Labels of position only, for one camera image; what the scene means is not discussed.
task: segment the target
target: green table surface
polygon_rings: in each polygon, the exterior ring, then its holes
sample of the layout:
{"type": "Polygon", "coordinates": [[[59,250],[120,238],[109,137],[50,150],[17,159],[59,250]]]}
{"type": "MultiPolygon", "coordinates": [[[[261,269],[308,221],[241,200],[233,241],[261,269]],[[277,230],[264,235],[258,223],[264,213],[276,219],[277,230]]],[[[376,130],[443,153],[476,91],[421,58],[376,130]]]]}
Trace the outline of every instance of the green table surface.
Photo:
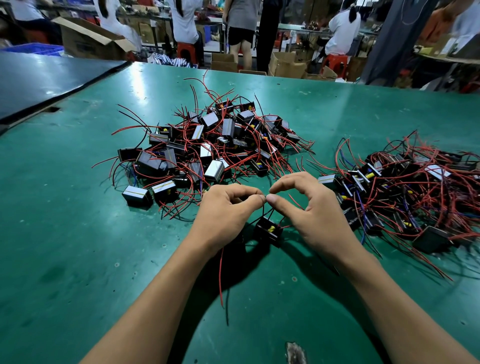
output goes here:
{"type": "MultiPolygon", "coordinates": [[[[122,104],[148,124],[179,122],[176,107],[200,105],[203,87],[185,77],[204,71],[135,63],[32,117],[0,138],[0,352],[3,363],[75,363],[104,335],[185,237],[196,207],[160,219],[157,207],[130,209],[108,181],[110,164],[90,167],[134,146],[139,129],[122,104]]],[[[279,114],[316,158],[333,165],[350,137],[354,153],[418,129],[445,150],[479,152],[478,96],[208,71],[209,88],[279,114]]],[[[292,164],[296,155],[290,156],[292,164]]],[[[307,170],[314,169],[304,163],[307,170]]],[[[266,193],[269,178],[249,183],[266,193]]],[[[306,205],[298,193],[293,196],[306,205]]],[[[197,280],[180,324],[172,363],[283,363],[285,343],[310,363],[380,363],[384,350],[355,292],[307,249],[293,229],[281,249],[249,246],[223,259],[227,308],[218,295],[218,261],[197,280]]],[[[480,358],[480,257],[455,250],[432,260],[455,280],[374,240],[396,282],[442,327],[480,358]]]]}

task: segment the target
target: black shorts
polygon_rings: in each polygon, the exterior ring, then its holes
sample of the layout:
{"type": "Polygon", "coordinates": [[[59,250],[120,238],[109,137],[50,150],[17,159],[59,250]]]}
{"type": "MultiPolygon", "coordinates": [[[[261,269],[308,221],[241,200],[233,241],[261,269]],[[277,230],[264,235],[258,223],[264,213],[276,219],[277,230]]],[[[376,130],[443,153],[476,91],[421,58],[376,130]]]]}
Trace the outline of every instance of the black shorts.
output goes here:
{"type": "Polygon", "coordinates": [[[250,44],[253,43],[253,35],[255,32],[253,30],[242,29],[242,28],[232,28],[228,27],[228,44],[234,46],[241,43],[243,40],[246,40],[250,44]]]}

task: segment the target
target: red plastic stool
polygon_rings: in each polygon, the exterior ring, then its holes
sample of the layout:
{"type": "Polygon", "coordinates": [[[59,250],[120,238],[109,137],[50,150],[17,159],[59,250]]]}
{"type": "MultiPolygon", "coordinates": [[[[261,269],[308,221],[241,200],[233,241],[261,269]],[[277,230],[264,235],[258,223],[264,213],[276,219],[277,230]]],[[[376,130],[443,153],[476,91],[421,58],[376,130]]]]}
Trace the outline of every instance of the red plastic stool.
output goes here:
{"type": "Polygon", "coordinates": [[[28,29],[23,29],[23,31],[29,43],[50,44],[50,42],[48,41],[48,37],[44,32],[28,29]]]}
{"type": "Polygon", "coordinates": [[[195,54],[195,47],[193,44],[179,42],[177,45],[177,57],[186,58],[182,55],[182,53],[185,54],[185,52],[190,53],[190,61],[192,64],[197,64],[197,55],[195,54]]]}
{"type": "Polygon", "coordinates": [[[324,71],[324,66],[327,66],[328,68],[330,68],[333,72],[335,72],[336,74],[338,74],[339,77],[341,78],[345,78],[347,76],[347,63],[348,63],[348,56],[345,55],[345,54],[328,54],[325,58],[325,60],[323,61],[323,65],[322,65],[322,72],[320,74],[323,73],[324,71]]]}

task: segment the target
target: fingernail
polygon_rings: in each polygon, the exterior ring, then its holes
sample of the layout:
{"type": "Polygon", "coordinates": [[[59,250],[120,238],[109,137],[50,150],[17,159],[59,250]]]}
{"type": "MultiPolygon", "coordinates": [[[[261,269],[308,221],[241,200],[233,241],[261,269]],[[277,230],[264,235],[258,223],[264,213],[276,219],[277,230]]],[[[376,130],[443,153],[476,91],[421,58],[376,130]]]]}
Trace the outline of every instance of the fingernail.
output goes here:
{"type": "Polygon", "coordinates": [[[277,198],[276,194],[268,194],[267,195],[267,202],[269,204],[274,204],[276,202],[276,198],[277,198]]]}

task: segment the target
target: finger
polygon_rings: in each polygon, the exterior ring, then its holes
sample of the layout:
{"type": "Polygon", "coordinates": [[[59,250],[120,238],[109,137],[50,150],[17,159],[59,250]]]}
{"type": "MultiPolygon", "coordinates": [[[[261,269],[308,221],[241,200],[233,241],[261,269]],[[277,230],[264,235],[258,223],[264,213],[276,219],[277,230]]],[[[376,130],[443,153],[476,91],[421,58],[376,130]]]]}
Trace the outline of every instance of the finger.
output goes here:
{"type": "Polygon", "coordinates": [[[250,215],[261,208],[266,202],[265,196],[262,194],[252,194],[245,201],[235,205],[235,208],[240,210],[240,213],[249,218],[250,215]]]}
{"type": "Polygon", "coordinates": [[[313,196],[313,188],[316,186],[305,178],[304,172],[292,173],[281,177],[270,187],[270,193],[276,194],[280,191],[287,191],[295,188],[301,194],[306,195],[309,199],[313,196]]]}
{"type": "Polygon", "coordinates": [[[298,207],[293,206],[286,199],[276,194],[268,194],[266,200],[271,207],[273,207],[283,216],[289,218],[292,222],[294,222],[295,217],[298,216],[298,214],[303,213],[303,211],[300,210],[298,207]]]}
{"type": "Polygon", "coordinates": [[[230,197],[230,201],[237,197],[251,196],[253,194],[263,195],[262,191],[260,191],[258,188],[238,183],[225,185],[224,191],[230,197]]]}

